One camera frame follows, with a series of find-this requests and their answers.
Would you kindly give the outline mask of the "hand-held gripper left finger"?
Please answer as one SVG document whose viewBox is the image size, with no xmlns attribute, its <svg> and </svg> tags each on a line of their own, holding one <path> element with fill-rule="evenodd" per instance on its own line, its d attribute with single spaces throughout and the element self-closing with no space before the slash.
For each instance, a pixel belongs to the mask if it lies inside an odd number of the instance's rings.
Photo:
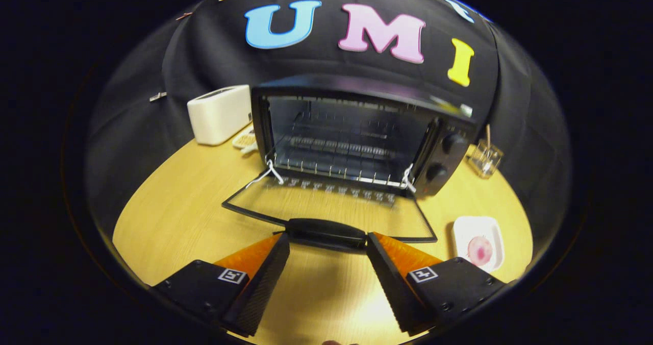
<svg viewBox="0 0 653 345">
<path fill-rule="evenodd" d="M 153 288 L 212 329 L 254 336 L 289 253 L 288 235 L 274 234 L 214 263 L 191 261 Z"/>
</svg>

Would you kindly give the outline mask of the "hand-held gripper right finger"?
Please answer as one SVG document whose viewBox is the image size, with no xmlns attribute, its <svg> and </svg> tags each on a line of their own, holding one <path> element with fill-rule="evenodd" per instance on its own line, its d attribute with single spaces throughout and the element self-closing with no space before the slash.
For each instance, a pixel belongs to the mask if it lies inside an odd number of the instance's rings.
<svg viewBox="0 0 653 345">
<path fill-rule="evenodd" d="M 442 260 L 369 233 L 366 253 L 402 332 L 442 333 L 489 302 L 505 283 L 466 259 Z"/>
</svg>

